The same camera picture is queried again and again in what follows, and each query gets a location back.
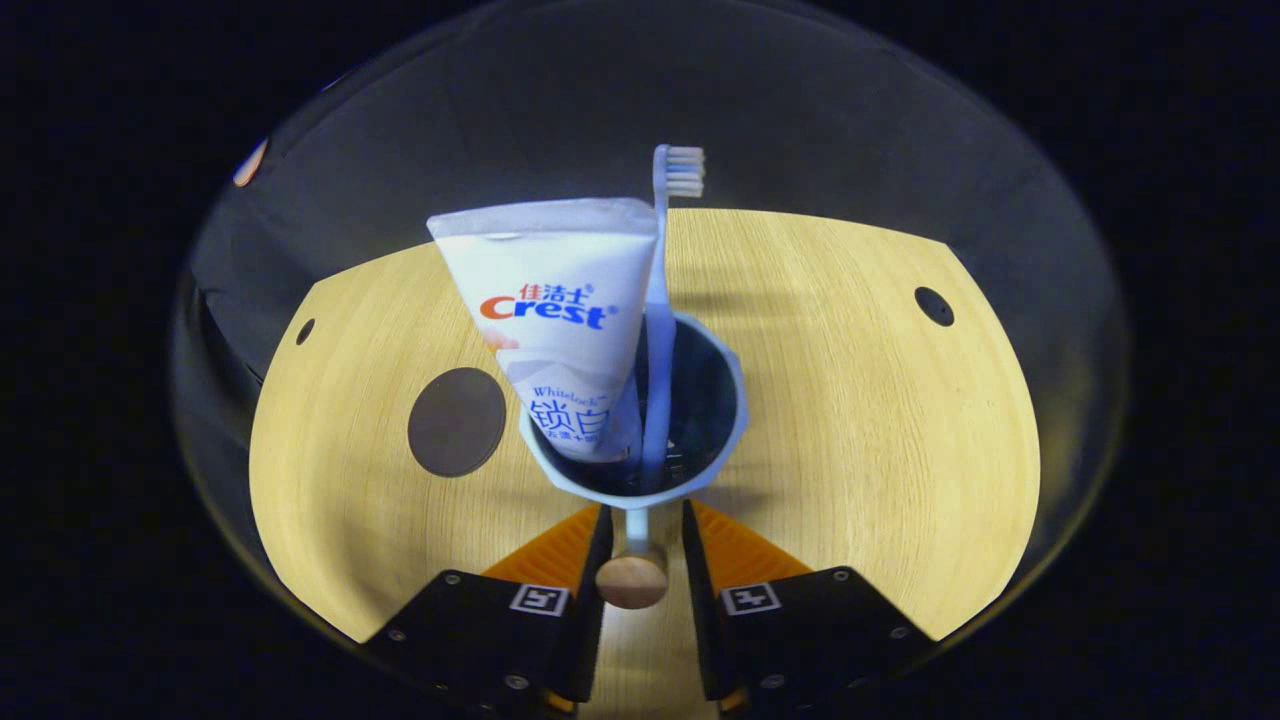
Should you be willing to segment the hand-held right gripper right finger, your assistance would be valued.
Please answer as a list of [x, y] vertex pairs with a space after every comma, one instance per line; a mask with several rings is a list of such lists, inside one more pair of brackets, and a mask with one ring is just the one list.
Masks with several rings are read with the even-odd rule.
[[722, 714], [851, 714], [936, 642], [849, 566], [814, 570], [710, 505], [682, 505], [705, 697]]

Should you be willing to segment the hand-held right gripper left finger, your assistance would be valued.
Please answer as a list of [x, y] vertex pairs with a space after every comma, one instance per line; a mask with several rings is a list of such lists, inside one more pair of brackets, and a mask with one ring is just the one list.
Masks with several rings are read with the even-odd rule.
[[611, 510], [593, 503], [486, 571], [445, 569], [362, 646], [422, 691], [436, 714], [573, 714], [593, 692], [613, 552]]

